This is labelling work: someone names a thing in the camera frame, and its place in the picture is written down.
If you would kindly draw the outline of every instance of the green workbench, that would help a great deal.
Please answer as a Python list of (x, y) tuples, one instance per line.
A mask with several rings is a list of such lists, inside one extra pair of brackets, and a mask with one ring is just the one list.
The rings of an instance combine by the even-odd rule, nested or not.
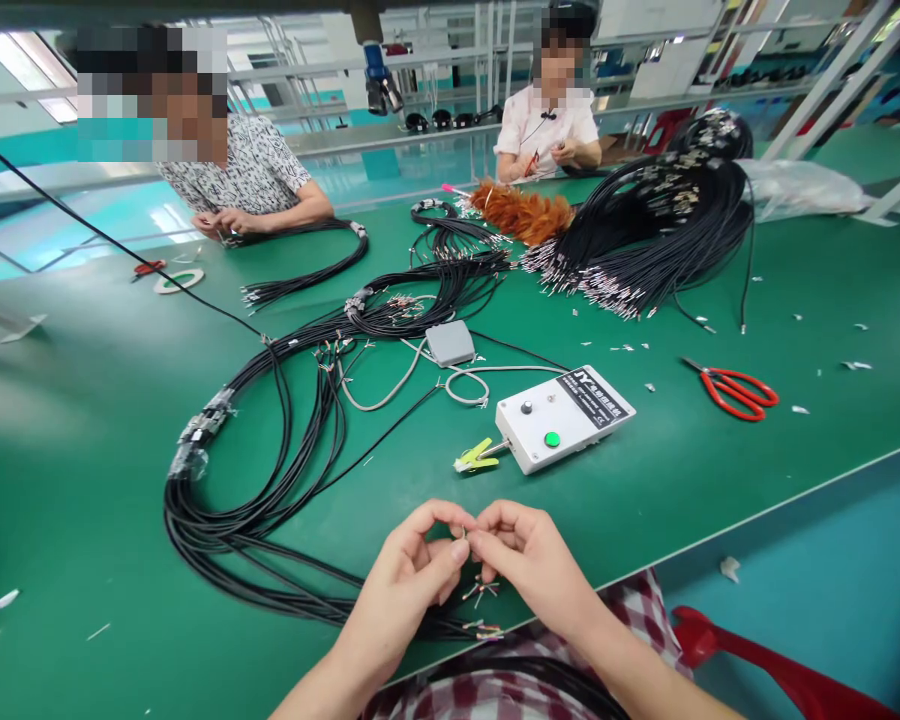
[[(579, 200), (594, 185), (542, 187)], [(255, 315), (262, 331), (286, 334), (339, 307), (366, 280), (406, 266), (419, 230), (408, 207), (352, 219), (370, 233), (367, 257)], [(510, 273), (471, 327), (567, 366), (592, 364), (637, 417), (598, 446), (531, 477), (508, 457), (490, 472), (461, 476), (453, 459), (497, 437), (493, 406), (463, 407), (436, 394), (274, 539), (363, 575), (386, 534), (427, 498), (477, 513), (506, 497), (547, 509), (588, 579), (603, 586), (899, 452), (900, 226), (807, 218), (761, 225), (756, 236), (754, 274), (764, 280), (751, 287), (745, 336), (738, 328), (745, 253), (682, 296), (716, 335), (673, 307), (624, 323), (582, 297), (541, 294), (536, 276)], [(207, 277), (195, 290), (242, 311), (240, 285), (327, 265), (352, 243), (344, 231), (230, 253), (207, 243), (201, 264)], [(163, 255), (190, 249), (171, 247)], [(30, 337), (0, 345), (0, 597), (21, 590), (0, 611), (0, 718), (96, 720), (148, 711), (149, 718), (262, 718), (337, 634), (217, 592), (170, 547), (162, 497), (176, 439), (260, 345), (183, 294), (159, 296), (152, 280), (130, 284), (133, 265), (113, 257), (0, 283), (2, 303), (49, 315)], [(610, 350), (625, 343), (634, 351)], [(492, 364), (527, 361), (480, 338), (476, 344)], [(781, 403), (762, 423), (736, 420), (710, 402), (681, 355), (751, 373)], [(410, 360), (402, 344), (378, 341), (353, 369), (350, 389), (364, 404), (376, 402)], [(873, 370), (849, 371), (845, 360)], [(310, 412), (314, 365), (308, 353), (288, 364), (296, 435)], [(438, 375), (421, 364), (372, 417), (348, 406), (340, 467)], [(491, 400), (549, 377), (494, 373), (487, 377)], [(469, 392), (470, 382), (461, 380), (457, 391)], [(794, 413), (792, 405), (810, 414)], [(237, 407), (201, 481), (220, 507), (259, 488), (279, 437), (271, 382), (250, 387)], [(299, 577), (346, 592), (322, 577)], [(480, 617), (513, 627), (530, 613), (505, 587), (499, 598), (484, 598)], [(415, 644), (401, 672), (465, 649)]]

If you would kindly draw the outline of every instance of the white shirt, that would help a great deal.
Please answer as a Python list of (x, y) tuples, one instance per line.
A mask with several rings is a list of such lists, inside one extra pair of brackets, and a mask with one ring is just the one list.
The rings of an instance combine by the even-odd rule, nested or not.
[[(493, 152), (498, 157), (503, 153), (516, 155), (539, 154), (537, 169), (529, 178), (553, 175), (557, 164), (550, 155), (554, 145), (573, 138), (581, 145), (600, 139), (597, 124), (593, 119), (593, 93), (589, 90), (571, 88), (561, 107), (551, 108), (540, 90), (533, 85), (507, 99), (503, 107), (503, 125)], [(551, 120), (543, 114), (556, 115)]]
[(227, 117), (227, 169), (212, 162), (158, 162), (160, 174), (191, 210), (237, 208), (251, 215), (289, 210), (310, 182), (280, 131), (265, 117)]

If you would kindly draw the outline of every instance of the pink handle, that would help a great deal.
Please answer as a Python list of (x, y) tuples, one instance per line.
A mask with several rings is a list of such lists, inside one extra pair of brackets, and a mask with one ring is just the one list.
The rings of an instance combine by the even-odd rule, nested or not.
[(470, 193), (465, 193), (463, 190), (457, 190), (453, 185), (444, 183), (443, 185), (441, 185), (441, 187), (443, 188), (444, 192), (453, 192), (457, 195), (462, 195), (463, 197), (470, 197)]

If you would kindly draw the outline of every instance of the label on box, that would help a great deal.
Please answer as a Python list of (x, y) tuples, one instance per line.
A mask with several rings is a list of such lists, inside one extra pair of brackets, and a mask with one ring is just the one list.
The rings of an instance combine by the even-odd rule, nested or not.
[(630, 414), (583, 368), (561, 375), (557, 382), (598, 430), (619, 422)]

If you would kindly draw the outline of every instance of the checkered shorts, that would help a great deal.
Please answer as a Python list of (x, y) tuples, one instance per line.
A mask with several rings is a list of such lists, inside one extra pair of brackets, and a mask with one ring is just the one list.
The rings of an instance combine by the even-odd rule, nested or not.
[[(634, 635), (672, 668), (693, 679), (682, 660), (652, 568), (601, 590), (599, 595)], [(596, 677), (563, 638), (539, 621), (473, 653), (480, 657), (550, 657)], [(417, 675), (378, 694), (364, 712), (364, 720), (597, 720), (575, 698), (522, 673), (484, 670), (432, 684), (427, 680), (431, 673)]]

